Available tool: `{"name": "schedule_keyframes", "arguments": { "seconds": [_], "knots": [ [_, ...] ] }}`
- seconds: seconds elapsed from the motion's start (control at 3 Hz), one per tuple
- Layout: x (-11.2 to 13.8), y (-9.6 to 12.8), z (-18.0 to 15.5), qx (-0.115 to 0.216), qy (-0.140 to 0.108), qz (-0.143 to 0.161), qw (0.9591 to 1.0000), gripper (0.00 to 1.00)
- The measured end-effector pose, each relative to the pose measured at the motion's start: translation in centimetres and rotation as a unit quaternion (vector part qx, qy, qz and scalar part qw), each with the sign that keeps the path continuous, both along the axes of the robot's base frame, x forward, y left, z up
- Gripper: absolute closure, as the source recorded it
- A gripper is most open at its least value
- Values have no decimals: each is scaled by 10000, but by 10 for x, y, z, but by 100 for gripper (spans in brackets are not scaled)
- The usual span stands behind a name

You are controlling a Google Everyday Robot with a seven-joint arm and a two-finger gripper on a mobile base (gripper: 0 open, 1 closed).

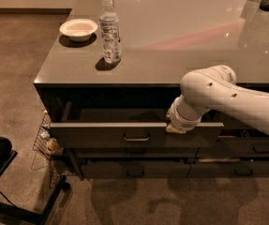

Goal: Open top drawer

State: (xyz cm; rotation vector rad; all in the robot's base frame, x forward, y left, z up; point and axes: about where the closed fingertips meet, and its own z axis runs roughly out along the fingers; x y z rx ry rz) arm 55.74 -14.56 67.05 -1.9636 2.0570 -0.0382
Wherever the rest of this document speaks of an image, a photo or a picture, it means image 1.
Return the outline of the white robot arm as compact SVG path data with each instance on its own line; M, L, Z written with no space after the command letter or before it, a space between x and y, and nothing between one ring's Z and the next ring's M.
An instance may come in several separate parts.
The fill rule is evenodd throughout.
M168 110L166 130L184 134L211 111L225 113L269 136L269 93L240 87L228 66L187 73L180 82L181 95Z

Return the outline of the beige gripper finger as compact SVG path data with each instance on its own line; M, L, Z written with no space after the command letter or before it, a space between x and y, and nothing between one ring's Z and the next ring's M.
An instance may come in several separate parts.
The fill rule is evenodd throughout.
M168 133L174 133L174 134L185 134L186 133L186 131L184 129L177 128L172 123L169 123L166 126L166 131Z

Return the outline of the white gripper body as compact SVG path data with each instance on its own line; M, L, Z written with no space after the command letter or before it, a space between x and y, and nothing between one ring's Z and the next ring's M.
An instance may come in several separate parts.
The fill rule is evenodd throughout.
M202 120L209 109L190 103L184 96L177 97L168 109L169 123L176 128L192 130Z

